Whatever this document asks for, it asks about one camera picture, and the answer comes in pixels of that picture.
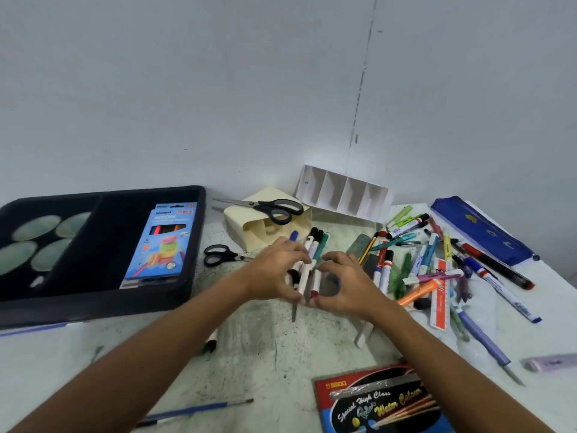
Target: black scissors handle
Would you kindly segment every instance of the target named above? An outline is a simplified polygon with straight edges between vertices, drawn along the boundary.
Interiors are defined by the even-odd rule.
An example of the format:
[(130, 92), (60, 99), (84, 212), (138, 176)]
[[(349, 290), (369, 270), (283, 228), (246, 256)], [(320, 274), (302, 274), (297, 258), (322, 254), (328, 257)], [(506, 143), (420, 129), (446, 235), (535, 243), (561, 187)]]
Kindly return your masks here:
[(208, 246), (204, 253), (204, 265), (207, 267), (215, 267), (224, 262), (233, 262), (238, 255), (228, 248), (227, 245), (211, 245)]
[(258, 201), (258, 205), (253, 208), (267, 214), (268, 218), (277, 225), (286, 225), (291, 222), (293, 214), (299, 216), (305, 212), (304, 207), (299, 202), (290, 199)]

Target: forearm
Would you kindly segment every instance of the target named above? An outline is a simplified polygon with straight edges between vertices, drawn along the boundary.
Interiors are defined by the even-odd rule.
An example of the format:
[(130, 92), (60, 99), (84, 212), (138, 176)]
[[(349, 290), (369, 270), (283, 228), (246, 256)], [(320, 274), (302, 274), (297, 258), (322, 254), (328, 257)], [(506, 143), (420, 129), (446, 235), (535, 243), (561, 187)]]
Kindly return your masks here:
[(459, 432), (551, 432), (537, 417), (421, 327), (400, 306), (374, 325), (415, 369)]
[(127, 432), (246, 300), (227, 276), (90, 365), (11, 432)]

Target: person's left hand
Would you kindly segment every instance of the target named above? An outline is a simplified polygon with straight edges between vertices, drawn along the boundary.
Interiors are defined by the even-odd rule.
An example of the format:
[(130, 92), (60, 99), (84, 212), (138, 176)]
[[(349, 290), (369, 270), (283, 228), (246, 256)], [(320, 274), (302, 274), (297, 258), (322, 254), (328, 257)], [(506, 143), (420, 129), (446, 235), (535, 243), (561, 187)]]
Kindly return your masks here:
[(306, 248), (286, 237), (279, 237), (269, 247), (230, 276), (246, 288), (247, 299), (285, 299), (305, 302), (305, 298), (285, 283), (285, 275), (296, 262), (310, 263)]

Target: orange highlighter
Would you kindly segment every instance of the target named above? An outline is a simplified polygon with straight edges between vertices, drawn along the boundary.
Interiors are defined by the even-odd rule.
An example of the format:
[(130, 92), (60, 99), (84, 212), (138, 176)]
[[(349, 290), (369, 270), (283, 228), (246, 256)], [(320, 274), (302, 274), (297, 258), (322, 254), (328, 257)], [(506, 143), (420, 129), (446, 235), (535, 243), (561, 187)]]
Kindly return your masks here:
[(411, 291), (407, 296), (403, 296), (397, 302), (400, 306), (407, 306), (415, 299), (418, 299), (428, 293), (431, 293), (433, 290), (438, 288), (441, 285), (441, 280), (434, 278), (431, 281), (423, 284), (418, 289)]

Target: person's right hand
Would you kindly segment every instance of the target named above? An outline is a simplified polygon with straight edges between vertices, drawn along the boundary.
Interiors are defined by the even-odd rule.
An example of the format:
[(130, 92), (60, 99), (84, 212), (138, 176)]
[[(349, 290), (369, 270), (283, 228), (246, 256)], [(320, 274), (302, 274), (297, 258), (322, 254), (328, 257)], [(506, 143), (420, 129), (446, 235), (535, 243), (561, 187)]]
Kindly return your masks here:
[(378, 313), (402, 310), (374, 285), (355, 254), (328, 252), (322, 259), (327, 262), (319, 270), (335, 274), (340, 279), (340, 290), (335, 296), (312, 298), (310, 306), (368, 321), (373, 321)]

